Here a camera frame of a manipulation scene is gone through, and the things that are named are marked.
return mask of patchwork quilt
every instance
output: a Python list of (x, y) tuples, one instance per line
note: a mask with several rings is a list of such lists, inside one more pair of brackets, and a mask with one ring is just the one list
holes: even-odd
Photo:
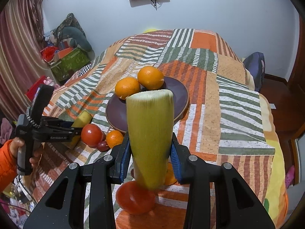
[[(253, 78), (231, 47), (208, 30), (175, 29), (134, 35), (115, 42), (92, 64), (76, 72), (54, 92), (44, 115), (74, 120), (86, 109), (92, 122), (104, 132), (113, 130), (106, 106), (115, 84), (136, 77), (144, 66), (154, 66), (165, 76), (181, 81), (189, 91), (190, 106), (173, 131), (190, 152), (211, 164), (230, 162), (264, 204), (280, 227), (287, 210), (283, 154), (275, 133), (269, 103), (253, 91)], [(95, 162), (99, 152), (80, 142), (74, 150), (60, 143), (45, 144), (42, 160), (32, 175), (29, 189), (39, 200), (70, 162)], [(126, 181), (132, 180), (129, 166)], [(131, 216), (115, 201), (119, 185), (113, 185), (113, 204), (118, 228), (182, 228), (189, 187), (178, 183), (157, 191), (150, 213)], [(211, 228), (216, 207), (213, 183)], [(85, 228), (89, 228), (90, 184), (85, 200)]]

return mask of pink slipper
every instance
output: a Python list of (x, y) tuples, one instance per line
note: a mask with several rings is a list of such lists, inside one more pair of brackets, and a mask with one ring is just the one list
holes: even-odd
[(286, 177), (285, 177), (286, 188), (288, 188), (290, 186), (290, 184), (292, 183), (292, 181), (294, 179), (294, 171), (295, 171), (295, 168), (294, 168), (294, 165), (293, 165), (293, 166), (290, 167), (290, 169), (287, 172)]

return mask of green corn husk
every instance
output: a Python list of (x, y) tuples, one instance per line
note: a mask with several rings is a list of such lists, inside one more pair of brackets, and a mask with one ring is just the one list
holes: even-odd
[(170, 90), (140, 92), (126, 99), (127, 125), (137, 182), (147, 189), (164, 184), (173, 135)]

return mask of gripper handle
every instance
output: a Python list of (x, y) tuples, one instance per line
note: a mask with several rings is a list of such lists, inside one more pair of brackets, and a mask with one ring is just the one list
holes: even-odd
[(26, 142), (22, 148), (18, 150), (17, 156), (17, 174), (21, 176), (29, 176), (33, 169), (30, 163), (30, 158), (33, 152), (36, 151), (41, 145), (41, 142), (30, 140)]

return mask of red box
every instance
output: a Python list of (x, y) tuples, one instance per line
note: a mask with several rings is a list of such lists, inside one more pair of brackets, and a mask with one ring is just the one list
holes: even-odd
[(36, 91), (37, 91), (39, 85), (40, 85), (40, 84), (44, 84), (43, 81), (46, 80), (46, 79), (47, 79), (46, 76), (40, 77), (40, 78), (36, 81), (36, 83), (34, 83), (34, 84), (28, 89), (28, 91), (25, 93), (26, 97), (27, 97), (31, 102), (32, 102), (33, 99), (34, 99), (34, 96), (35, 96), (35, 94), (36, 94)]

